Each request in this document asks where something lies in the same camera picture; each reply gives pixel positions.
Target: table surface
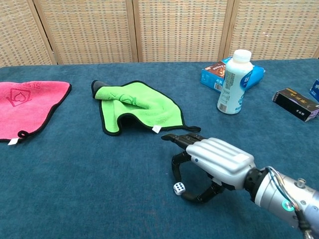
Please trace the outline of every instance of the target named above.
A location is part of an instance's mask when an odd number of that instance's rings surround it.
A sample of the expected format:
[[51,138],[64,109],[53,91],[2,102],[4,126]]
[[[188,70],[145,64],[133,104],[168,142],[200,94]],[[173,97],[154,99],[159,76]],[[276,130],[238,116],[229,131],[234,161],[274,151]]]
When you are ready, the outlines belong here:
[[[302,238],[299,231],[250,201],[224,191],[195,205],[173,192],[171,158],[182,151],[134,123],[119,136],[102,131],[94,80],[110,85],[144,81],[172,98],[185,123],[222,139],[318,189],[319,118],[303,122],[272,102],[290,87],[306,97],[319,78],[319,60],[264,60],[263,80],[245,94],[243,108],[226,115],[219,94],[200,83],[211,62],[18,66],[0,69],[0,81],[66,81],[72,91],[43,131],[8,146],[0,143],[0,238]],[[192,163],[181,166],[189,190],[210,184]]]

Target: black box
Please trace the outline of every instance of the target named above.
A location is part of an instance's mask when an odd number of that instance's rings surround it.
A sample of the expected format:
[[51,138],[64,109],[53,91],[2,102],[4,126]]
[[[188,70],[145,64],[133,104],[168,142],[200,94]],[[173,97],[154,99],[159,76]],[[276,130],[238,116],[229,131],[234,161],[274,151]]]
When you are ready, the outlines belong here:
[[318,103],[309,100],[290,88],[277,91],[273,96],[273,102],[305,122],[319,114]]

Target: white die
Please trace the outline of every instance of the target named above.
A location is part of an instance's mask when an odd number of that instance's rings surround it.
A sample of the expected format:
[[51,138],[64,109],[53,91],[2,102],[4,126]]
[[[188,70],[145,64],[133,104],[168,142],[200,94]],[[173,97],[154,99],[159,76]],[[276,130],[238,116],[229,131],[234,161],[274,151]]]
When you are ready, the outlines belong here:
[[175,183],[173,188],[176,195],[181,195],[185,192],[185,186],[181,182]]

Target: robotic hand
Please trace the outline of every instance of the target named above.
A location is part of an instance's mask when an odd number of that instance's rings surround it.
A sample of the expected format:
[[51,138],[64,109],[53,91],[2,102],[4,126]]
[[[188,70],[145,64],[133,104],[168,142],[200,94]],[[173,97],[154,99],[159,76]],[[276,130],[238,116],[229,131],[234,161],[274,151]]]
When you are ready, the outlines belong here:
[[185,190],[181,196],[195,203],[209,201],[228,190],[245,189],[251,200],[293,227],[298,227],[305,239],[319,239],[319,192],[306,186],[304,179],[289,178],[272,167],[257,169],[254,156],[216,138],[204,138],[195,133],[167,134],[161,137],[184,149],[172,158],[176,183],[181,183],[179,166],[192,161],[212,180],[202,194]]

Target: woven screen panel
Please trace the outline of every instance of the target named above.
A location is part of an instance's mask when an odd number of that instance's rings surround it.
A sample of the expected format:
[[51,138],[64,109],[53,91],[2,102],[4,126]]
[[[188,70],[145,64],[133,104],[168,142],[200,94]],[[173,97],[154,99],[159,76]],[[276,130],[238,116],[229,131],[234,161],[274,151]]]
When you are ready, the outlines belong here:
[[51,65],[26,0],[0,1],[0,66]]
[[60,64],[132,62],[125,0],[37,0]]
[[143,61],[217,60],[227,0],[137,2]]
[[241,0],[230,53],[252,59],[311,58],[319,46],[319,0]]

